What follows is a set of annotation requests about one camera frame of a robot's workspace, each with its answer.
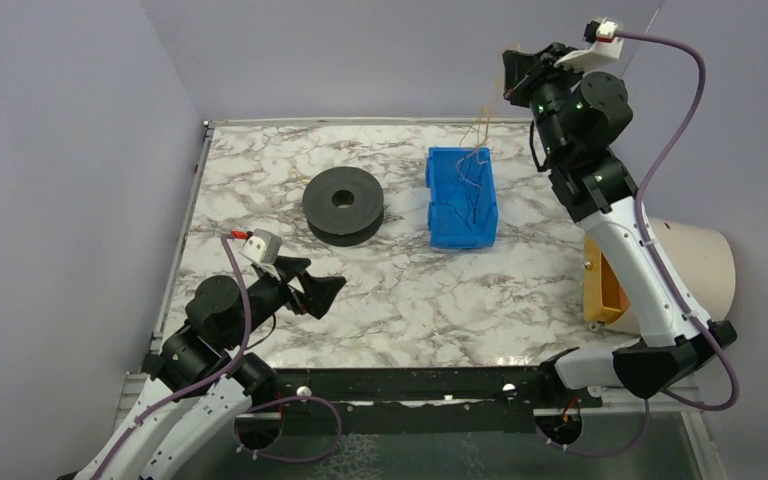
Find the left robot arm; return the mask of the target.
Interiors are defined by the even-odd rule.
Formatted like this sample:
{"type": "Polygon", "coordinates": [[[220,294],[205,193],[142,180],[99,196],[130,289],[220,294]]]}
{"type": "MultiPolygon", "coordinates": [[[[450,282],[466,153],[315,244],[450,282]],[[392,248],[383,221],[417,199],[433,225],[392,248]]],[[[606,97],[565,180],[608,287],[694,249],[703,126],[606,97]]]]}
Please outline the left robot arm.
{"type": "Polygon", "coordinates": [[[237,415],[282,404],[252,333],[284,307],[322,318],[347,280],[310,275],[306,258],[272,255],[251,262],[257,279],[247,284],[230,264],[231,275],[197,287],[183,325],[146,359],[148,378],[125,418],[69,478],[171,479],[237,415]]]}

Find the black cable spool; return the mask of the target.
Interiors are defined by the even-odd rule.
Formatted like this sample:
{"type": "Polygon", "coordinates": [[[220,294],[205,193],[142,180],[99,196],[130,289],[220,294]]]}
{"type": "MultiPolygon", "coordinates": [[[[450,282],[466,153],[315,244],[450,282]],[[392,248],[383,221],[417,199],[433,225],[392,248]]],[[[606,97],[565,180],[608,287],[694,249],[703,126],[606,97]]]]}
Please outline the black cable spool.
{"type": "Polygon", "coordinates": [[[311,233],[320,241],[351,247],[373,237],[384,220],[379,181],[358,167],[322,171],[305,187],[302,209],[311,233]]]}

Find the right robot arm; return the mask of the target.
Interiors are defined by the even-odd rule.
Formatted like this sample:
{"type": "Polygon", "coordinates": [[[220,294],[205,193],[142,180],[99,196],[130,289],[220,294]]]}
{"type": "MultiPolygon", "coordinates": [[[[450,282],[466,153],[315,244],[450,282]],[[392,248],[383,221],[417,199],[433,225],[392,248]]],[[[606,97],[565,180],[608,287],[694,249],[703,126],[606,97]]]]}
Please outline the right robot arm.
{"type": "Polygon", "coordinates": [[[573,48],[553,43],[502,56],[503,95],[532,113],[542,170],[573,222],[599,247],[623,288],[639,339],[612,350],[572,349],[546,366],[566,389],[622,387],[641,399],[669,393],[736,341],[695,299],[656,238],[642,187],[611,151],[633,117],[624,82],[566,66],[573,48]]]}

